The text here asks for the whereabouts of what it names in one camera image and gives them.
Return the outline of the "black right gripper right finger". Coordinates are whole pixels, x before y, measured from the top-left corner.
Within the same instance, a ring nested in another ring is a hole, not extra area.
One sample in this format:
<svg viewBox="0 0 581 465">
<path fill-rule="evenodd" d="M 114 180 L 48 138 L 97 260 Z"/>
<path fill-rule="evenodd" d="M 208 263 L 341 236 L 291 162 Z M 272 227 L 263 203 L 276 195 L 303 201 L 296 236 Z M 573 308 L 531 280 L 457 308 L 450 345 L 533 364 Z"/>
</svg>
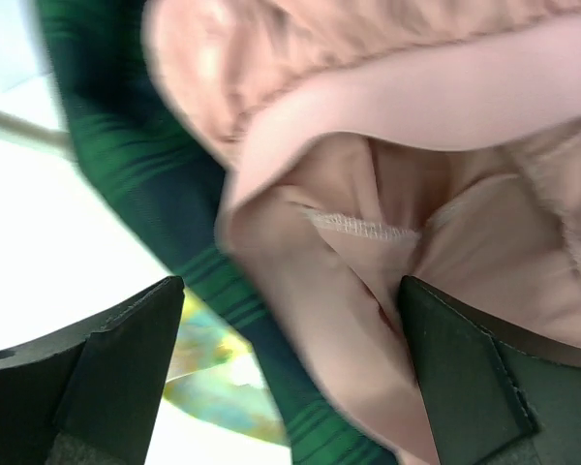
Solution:
<svg viewBox="0 0 581 465">
<path fill-rule="evenodd" d="M 412 276 L 397 304 L 443 464 L 581 465 L 581 349 Z"/>
</svg>

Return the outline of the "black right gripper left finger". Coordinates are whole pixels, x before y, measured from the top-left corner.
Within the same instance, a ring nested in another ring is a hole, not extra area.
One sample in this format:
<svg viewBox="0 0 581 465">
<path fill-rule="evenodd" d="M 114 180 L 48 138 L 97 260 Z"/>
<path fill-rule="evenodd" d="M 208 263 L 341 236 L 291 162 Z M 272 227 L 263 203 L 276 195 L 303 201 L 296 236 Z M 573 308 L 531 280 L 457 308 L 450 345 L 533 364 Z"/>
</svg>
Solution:
<svg viewBox="0 0 581 465">
<path fill-rule="evenodd" d="M 0 351 L 0 464 L 142 464 L 184 301 L 179 277 Z"/>
</svg>

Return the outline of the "pastel tie-dye garment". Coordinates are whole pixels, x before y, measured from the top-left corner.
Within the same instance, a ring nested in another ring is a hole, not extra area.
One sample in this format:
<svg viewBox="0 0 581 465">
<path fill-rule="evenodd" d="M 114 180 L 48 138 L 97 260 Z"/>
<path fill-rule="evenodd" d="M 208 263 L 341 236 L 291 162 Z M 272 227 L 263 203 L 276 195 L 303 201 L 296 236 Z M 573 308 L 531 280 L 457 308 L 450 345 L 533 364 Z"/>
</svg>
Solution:
<svg viewBox="0 0 581 465">
<path fill-rule="evenodd" d="M 251 346 L 189 290 L 164 398 L 194 419 L 266 443 L 287 443 Z"/>
</svg>

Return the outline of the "dark green plaid skirt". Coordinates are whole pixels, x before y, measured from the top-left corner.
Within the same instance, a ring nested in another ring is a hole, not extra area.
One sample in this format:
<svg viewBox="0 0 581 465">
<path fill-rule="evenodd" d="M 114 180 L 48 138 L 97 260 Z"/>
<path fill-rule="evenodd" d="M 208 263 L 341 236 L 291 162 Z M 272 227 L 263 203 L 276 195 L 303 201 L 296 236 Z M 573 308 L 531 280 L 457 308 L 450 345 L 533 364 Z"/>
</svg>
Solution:
<svg viewBox="0 0 581 465">
<path fill-rule="evenodd" d="M 251 344 L 296 464 L 392 464 L 323 398 L 260 296 L 219 251 L 223 168 L 145 71 L 143 3 L 42 0 L 38 18 L 78 165 L 146 247 Z"/>
</svg>

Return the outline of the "pink pleated skirt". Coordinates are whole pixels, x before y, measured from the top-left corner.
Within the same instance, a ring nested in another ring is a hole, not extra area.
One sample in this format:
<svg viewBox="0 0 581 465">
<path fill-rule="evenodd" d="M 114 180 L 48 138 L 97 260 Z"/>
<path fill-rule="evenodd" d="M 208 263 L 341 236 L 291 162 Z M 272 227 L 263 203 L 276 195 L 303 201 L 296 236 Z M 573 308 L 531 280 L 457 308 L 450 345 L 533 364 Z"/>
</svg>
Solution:
<svg viewBox="0 0 581 465">
<path fill-rule="evenodd" d="M 581 349 L 581 1 L 150 1 L 143 30 L 226 169 L 218 244 L 398 462 L 443 464 L 404 277 Z"/>
</svg>

